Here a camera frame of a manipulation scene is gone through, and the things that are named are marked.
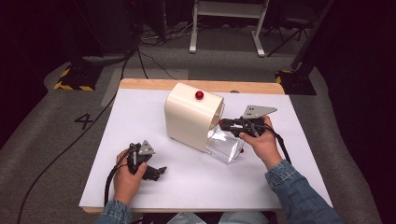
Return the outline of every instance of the white tabletop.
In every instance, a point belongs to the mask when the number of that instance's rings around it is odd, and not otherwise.
[[[167,166],[158,181],[142,181],[131,208],[136,212],[274,210],[281,208],[264,174],[266,168],[248,144],[237,160],[225,164],[166,134],[164,103],[170,91],[119,89],[79,206],[103,209],[106,178],[116,156],[144,140],[156,150],[148,165]],[[224,119],[239,118],[247,105],[276,107],[270,115],[283,137],[293,166],[332,205],[289,96],[215,92],[224,97]],[[114,194],[110,186],[109,197]]]

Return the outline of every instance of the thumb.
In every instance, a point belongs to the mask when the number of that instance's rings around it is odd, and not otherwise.
[[[137,168],[136,174],[134,175],[141,179],[147,169],[148,169],[148,164],[146,162],[143,162],[142,164],[139,165],[139,168]]]
[[[254,143],[254,137],[248,135],[247,133],[240,133],[239,137],[242,138],[245,142],[247,142],[249,145],[252,145]]]

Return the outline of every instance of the hand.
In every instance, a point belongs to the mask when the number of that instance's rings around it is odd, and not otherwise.
[[[127,149],[123,150],[118,156],[117,161],[120,160],[122,155],[126,152]],[[114,197],[113,200],[120,201],[129,205],[131,203],[132,198],[136,195],[139,190],[140,181],[142,180],[143,174],[146,172],[148,165],[143,162],[135,175],[131,174],[128,169],[126,157],[120,163],[120,168],[117,170],[114,175]]]
[[[268,116],[262,118],[265,124],[272,127],[271,120]],[[276,139],[273,133],[265,131],[259,137],[252,137],[246,133],[240,133],[239,137],[253,147],[254,152],[262,159],[262,162],[264,162],[268,170],[282,162],[283,159],[277,150]]]

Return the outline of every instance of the person's left hand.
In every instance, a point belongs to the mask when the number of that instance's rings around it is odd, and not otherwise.
[[[127,149],[123,150],[118,156],[117,161],[120,160],[122,155],[125,153]],[[132,198],[136,195],[139,190],[140,181],[142,180],[143,174],[146,172],[148,167],[146,162],[143,162],[135,175],[131,174],[128,169],[127,159],[124,158],[120,163],[120,168],[117,170],[114,175],[114,197],[113,200],[120,201],[129,205],[131,203]]]

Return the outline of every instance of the red button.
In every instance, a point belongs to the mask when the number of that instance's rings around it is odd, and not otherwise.
[[[202,98],[204,98],[204,93],[201,92],[201,91],[196,92],[196,93],[195,93],[195,98],[196,98],[197,100],[202,100]]]

